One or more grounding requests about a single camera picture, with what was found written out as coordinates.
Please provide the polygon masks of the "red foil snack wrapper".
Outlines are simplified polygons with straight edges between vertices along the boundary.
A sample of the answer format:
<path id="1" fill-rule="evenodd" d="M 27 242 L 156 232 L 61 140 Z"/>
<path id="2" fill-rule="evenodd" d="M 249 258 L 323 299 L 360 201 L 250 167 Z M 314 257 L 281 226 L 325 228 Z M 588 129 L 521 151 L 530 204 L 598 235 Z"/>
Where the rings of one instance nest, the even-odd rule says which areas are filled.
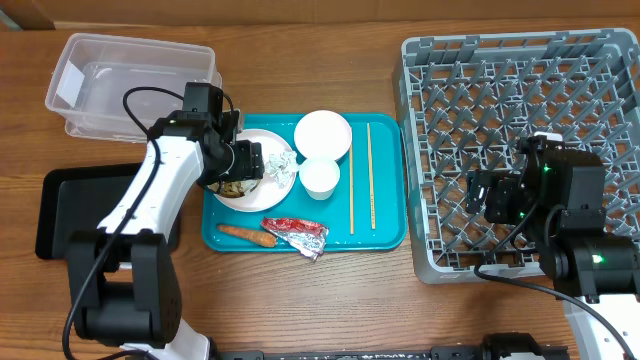
<path id="1" fill-rule="evenodd" d="M 261 227 L 313 261 L 324 254 L 329 228 L 321 223 L 297 218 L 263 218 Z"/>

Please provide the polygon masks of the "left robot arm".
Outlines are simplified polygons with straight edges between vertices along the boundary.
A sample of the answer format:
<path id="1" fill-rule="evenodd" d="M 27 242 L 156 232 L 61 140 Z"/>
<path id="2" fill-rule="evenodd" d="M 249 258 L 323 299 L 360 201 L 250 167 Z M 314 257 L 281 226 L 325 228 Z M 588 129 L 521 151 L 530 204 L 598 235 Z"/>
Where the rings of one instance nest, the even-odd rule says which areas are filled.
<path id="1" fill-rule="evenodd" d="M 193 185 L 257 180 L 264 162 L 260 144 L 236 138 L 240 114 L 221 88 L 189 82 L 178 98 L 181 109 L 141 129 L 146 155 L 119 203 L 96 229 L 69 240 L 66 358 L 73 356 L 71 334 L 116 348 L 115 358 L 220 356 L 182 317 L 169 235 Z"/>

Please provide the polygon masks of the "foil ball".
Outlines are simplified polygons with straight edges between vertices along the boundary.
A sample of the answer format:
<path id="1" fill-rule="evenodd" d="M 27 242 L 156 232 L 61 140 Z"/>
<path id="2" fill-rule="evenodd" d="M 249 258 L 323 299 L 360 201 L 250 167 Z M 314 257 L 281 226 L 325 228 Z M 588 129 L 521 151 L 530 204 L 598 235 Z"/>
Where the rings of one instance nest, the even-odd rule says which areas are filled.
<path id="1" fill-rule="evenodd" d="M 265 172 L 272 177 L 280 188 L 287 186 L 298 171 L 295 151 L 272 153 L 265 163 Z"/>

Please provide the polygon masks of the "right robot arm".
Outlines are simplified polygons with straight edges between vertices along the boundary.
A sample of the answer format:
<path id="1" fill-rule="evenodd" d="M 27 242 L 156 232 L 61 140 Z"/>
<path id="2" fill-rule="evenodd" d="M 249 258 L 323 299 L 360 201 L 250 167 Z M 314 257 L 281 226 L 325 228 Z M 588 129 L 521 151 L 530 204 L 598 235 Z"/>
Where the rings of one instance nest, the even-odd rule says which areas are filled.
<path id="1" fill-rule="evenodd" d="M 605 229 L 605 167 L 594 153 L 569 148 L 558 134 L 537 132 L 518 141 L 526 158 L 518 174 L 468 174 L 466 210 L 511 226 L 534 244 L 550 288 L 490 275 L 477 277 L 549 294 L 562 301 L 584 359 L 639 356 L 639 249 L 629 236 Z"/>

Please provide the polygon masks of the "white cup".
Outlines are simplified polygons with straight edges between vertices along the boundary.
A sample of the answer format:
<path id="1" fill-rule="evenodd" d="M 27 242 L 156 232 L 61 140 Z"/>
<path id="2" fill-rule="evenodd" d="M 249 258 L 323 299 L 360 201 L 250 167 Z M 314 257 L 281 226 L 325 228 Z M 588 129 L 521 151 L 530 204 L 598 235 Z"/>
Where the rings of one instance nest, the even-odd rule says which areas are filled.
<path id="1" fill-rule="evenodd" d="M 340 169 L 331 159 L 306 159 L 299 167 L 300 181 L 314 200 L 326 200 L 334 192 L 339 180 Z"/>

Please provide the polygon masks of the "large white bowl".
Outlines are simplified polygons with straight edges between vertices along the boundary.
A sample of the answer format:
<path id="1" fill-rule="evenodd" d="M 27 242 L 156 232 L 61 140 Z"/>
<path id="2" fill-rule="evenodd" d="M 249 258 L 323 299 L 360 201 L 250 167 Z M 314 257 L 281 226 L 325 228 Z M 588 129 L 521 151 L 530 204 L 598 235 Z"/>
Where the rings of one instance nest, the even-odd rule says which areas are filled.
<path id="1" fill-rule="evenodd" d="M 294 129 L 294 144 L 305 158 L 341 159 L 352 144 L 352 128 L 340 114 L 316 110 L 304 115 Z"/>

